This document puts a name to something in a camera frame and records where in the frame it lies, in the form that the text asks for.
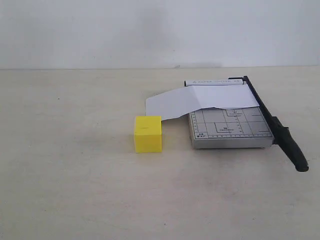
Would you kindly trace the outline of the yellow cube block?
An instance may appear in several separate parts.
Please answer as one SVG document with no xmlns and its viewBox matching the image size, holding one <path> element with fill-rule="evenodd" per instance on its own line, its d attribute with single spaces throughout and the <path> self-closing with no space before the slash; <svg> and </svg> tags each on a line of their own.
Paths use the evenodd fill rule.
<svg viewBox="0 0 320 240">
<path fill-rule="evenodd" d="M 136 153 L 162 152 L 161 116 L 135 117 L 134 146 Z"/>
</svg>

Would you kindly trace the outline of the white paper sheet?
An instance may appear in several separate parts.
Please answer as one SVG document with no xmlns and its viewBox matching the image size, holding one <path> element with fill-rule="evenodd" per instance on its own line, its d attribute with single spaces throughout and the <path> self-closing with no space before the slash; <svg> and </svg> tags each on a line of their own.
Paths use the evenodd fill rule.
<svg viewBox="0 0 320 240">
<path fill-rule="evenodd" d="M 191 112 L 217 108 L 223 110 L 258 107 L 248 85 L 194 85 L 173 89 L 145 101 L 146 116 L 176 119 Z"/>
</svg>

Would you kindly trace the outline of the black cutter blade arm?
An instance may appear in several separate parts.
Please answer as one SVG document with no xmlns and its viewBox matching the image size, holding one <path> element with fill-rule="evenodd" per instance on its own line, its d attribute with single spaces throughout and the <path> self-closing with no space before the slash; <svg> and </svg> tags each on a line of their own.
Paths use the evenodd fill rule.
<svg viewBox="0 0 320 240">
<path fill-rule="evenodd" d="M 228 79 L 243 80 L 244 82 L 246 82 L 253 96 L 258 102 L 260 111 L 273 134 L 274 140 L 272 144 L 278 145 L 282 149 L 282 151 L 290 159 L 298 172 L 307 172 L 309 170 L 308 161 L 306 160 L 299 145 L 292 137 L 289 128 L 283 126 L 276 116 L 271 115 L 248 76 L 245 75 L 243 77 L 229 77 Z"/>
</svg>

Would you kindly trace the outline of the grey paper cutter base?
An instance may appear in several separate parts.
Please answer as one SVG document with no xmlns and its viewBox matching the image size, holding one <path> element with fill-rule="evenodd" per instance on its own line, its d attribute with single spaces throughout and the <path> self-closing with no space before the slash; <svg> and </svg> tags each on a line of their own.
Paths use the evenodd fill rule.
<svg viewBox="0 0 320 240">
<path fill-rule="evenodd" d="M 188 123 L 195 149 L 268 148 L 274 140 L 259 107 L 199 109 Z"/>
</svg>

